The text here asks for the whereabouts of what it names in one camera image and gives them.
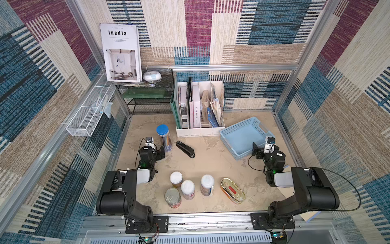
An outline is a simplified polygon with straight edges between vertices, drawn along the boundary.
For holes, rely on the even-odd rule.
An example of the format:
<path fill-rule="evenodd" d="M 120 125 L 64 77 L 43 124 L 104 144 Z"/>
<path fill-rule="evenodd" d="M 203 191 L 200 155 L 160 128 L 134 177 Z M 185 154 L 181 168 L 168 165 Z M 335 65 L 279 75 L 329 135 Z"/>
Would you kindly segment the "yellow can white lid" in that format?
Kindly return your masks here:
<path fill-rule="evenodd" d="M 170 175 L 170 182 L 174 188 L 180 188 L 183 182 L 182 173 L 175 171 Z"/>

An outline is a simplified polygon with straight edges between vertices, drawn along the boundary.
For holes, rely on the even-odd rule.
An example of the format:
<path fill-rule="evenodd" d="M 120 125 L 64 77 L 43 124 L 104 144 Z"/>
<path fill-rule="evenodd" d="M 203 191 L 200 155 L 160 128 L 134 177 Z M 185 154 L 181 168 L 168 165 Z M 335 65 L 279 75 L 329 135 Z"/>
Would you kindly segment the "light blue plastic basket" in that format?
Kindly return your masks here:
<path fill-rule="evenodd" d="M 251 117 L 220 131 L 220 139 L 238 161 L 252 152 L 252 143 L 258 147 L 263 147 L 266 137 L 275 137 L 259 119 Z"/>

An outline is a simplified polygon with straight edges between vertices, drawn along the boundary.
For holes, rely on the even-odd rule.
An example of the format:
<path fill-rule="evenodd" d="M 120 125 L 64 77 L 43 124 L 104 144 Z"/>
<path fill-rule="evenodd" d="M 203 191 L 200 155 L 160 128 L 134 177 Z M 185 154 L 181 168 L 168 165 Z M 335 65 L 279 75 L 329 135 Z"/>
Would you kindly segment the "silver round pull-tab can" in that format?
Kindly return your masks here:
<path fill-rule="evenodd" d="M 165 192 L 165 201 L 170 208 L 179 208 L 181 205 L 181 195 L 176 188 L 169 188 Z"/>

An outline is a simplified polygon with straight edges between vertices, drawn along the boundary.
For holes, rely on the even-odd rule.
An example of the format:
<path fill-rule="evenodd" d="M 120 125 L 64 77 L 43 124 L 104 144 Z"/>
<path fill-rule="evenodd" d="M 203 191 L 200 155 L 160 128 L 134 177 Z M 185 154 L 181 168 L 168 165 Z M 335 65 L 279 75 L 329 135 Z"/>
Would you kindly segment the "oval gold fish tin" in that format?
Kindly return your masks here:
<path fill-rule="evenodd" d="M 223 178 L 220 182 L 220 187 L 233 203 L 241 204 L 245 201 L 245 193 L 230 178 Z"/>

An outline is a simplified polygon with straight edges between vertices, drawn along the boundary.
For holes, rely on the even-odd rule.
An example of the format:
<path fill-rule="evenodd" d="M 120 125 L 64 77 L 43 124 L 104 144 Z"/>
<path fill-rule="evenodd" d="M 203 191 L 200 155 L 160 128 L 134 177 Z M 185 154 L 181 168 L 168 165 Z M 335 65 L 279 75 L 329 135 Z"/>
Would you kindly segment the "pink can white lid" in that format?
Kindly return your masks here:
<path fill-rule="evenodd" d="M 185 180 L 181 184 L 181 191 L 186 200 L 192 200 L 195 196 L 195 184 L 191 180 Z"/>

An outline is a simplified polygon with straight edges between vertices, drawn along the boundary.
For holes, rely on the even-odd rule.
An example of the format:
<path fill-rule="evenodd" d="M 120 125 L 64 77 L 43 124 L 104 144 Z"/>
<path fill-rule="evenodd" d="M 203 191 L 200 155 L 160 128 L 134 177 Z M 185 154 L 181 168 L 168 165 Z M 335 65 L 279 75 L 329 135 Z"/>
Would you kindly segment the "colourful can with spoon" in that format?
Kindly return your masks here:
<path fill-rule="evenodd" d="M 206 174 L 201 178 L 201 193 L 204 196 L 210 196 L 214 188 L 213 176 Z"/>

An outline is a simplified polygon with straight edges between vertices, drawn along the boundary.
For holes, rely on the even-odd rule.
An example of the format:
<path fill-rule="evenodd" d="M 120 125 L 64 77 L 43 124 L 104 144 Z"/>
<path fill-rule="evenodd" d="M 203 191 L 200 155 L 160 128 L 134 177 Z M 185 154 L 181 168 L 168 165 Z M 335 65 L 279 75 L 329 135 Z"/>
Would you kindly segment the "blue-lid cylindrical canister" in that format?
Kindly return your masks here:
<path fill-rule="evenodd" d="M 159 125 L 156 128 L 157 134 L 160 137 L 161 144 L 164 147 L 165 152 L 170 152 L 172 150 L 172 142 L 170 137 L 169 128 L 167 125 Z"/>

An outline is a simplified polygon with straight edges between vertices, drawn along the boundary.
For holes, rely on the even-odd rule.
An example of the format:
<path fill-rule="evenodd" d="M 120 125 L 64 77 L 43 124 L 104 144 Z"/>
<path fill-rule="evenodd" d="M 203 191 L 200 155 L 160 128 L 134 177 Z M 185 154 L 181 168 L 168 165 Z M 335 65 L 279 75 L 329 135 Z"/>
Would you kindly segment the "beige booklet blue edge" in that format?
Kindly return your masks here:
<path fill-rule="evenodd" d="M 295 194 L 293 187 L 291 187 L 291 188 L 278 188 L 278 190 L 281 192 L 281 194 L 285 198 L 289 198 Z M 312 219 L 314 219 L 320 213 L 321 213 L 321 211 L 309 211 L 309 212 L 301 213 L 300 216 L 306 223 L 309 223 Z"/>

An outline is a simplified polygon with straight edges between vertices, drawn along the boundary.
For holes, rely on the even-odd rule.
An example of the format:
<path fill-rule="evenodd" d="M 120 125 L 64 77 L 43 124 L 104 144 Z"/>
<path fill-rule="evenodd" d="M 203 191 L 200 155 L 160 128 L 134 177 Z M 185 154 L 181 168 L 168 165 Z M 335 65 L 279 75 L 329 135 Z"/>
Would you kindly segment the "black stapler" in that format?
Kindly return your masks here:
<path fill-rule="evenodd" d="M 182 151 L 184 152 L 187 156 L 189 156 L 190 158 L 194 158 L 196 155 L 195 155 L 195 151 L 192 147 L 186 145 L 185 143 L 181 142 L 181 141 L 177 141 L 176 142 L 176 146 Z"/>

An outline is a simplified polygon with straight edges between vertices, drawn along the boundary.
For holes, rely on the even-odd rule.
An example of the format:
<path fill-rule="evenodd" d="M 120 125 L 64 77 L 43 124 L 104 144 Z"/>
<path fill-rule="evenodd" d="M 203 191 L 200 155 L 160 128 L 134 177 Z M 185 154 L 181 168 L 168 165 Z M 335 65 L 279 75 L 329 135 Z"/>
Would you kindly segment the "green folder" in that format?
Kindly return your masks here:
<path fill-rule="evenodd" d="M 176 128 L 182 129 L 181 122 L 180 122 L 181 119 L 179 118 L 179 113 L 178 113 L 178 109 L 177 109 L 176 102 L 175 102 L 176 101 L 175 95 L 176 95 L 176 89 L 174 89 L 172 92 L 171 99 L 170 99 L 170 106 L 171 106 L 171 110 L 172 110 L 172 113 L 173 113 L 173 116 L 175 119 Z"/>

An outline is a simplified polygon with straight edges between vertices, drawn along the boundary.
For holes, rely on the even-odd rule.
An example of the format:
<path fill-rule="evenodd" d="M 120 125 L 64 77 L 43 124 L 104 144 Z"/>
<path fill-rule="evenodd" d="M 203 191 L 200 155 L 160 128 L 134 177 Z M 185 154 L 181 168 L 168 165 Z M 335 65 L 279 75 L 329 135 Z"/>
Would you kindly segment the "pink book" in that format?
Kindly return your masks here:
<path fill-rule="evenodd" d="M 191 128 L 201 127 L 201 96 L 198 84 L 192 84 L 192 98 L 190 101 Z"/>

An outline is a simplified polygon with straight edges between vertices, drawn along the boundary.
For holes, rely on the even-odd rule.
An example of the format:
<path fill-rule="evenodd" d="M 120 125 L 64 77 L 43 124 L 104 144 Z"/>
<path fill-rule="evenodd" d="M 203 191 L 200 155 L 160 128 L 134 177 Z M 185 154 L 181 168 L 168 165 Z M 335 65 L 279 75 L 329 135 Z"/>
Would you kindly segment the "white file organizer box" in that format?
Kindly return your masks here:
<path fill-rule="evenodd" d="M 204 91 L 208 90 L 212 92 L 212 86 L 215 88 L 215 93 L 219 99 L 221 107 L 221 127 L 208 127 L 201 126 L 200 128 L 190 129 L 178 129 L 176 128 L 177 137 L 205 137 L 205 136 L 219 136 L 220 131 L 225 128 L 224 117 L 223 117 L 223 102 L 224 102 L 224 85 L 222 81 L 201 81 L 192 82 L 192 84 L 198 85 L 200 95 L 203 95 Z"/>

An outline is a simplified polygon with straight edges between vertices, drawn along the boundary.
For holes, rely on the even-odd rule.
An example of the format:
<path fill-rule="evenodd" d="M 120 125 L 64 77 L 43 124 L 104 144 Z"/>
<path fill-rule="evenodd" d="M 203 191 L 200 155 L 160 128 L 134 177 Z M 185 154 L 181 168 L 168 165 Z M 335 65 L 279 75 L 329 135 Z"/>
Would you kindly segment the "white round device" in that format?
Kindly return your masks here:
<path fill-rule="evenodd" d="M 147 71 L 143 74 L 143 80 L 148 82 L 158 82 L 162 79 L 162 75 L 157 71 Z"/>

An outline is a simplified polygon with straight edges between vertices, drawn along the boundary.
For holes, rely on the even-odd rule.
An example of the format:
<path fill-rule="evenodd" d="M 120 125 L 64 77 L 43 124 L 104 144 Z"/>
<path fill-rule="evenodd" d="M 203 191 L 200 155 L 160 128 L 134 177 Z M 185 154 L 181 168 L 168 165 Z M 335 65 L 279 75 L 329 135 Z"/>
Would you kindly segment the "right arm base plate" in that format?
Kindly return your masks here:
<path fill-rule="evenodd" d="M 266 212 L 253 212 L 250 214 L 251 223 L 254 230 L 264 230 L 272 232 L 277 229 L 294 229 L 293 217 L 278 218 L 270 217 Z"/>

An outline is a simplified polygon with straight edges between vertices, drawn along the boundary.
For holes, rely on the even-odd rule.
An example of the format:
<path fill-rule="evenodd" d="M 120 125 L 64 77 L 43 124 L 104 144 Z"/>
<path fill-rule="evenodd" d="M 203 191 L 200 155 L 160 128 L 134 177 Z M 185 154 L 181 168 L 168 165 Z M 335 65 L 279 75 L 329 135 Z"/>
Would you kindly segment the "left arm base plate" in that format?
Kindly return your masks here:
<path fill-rule="evenodd" d="M 144 233 L 167 233 L 169 227 L 169 216 L 153 216 L 146 222 L 136 221 L 130 217 L 125 217 L 126 234 Z"/>

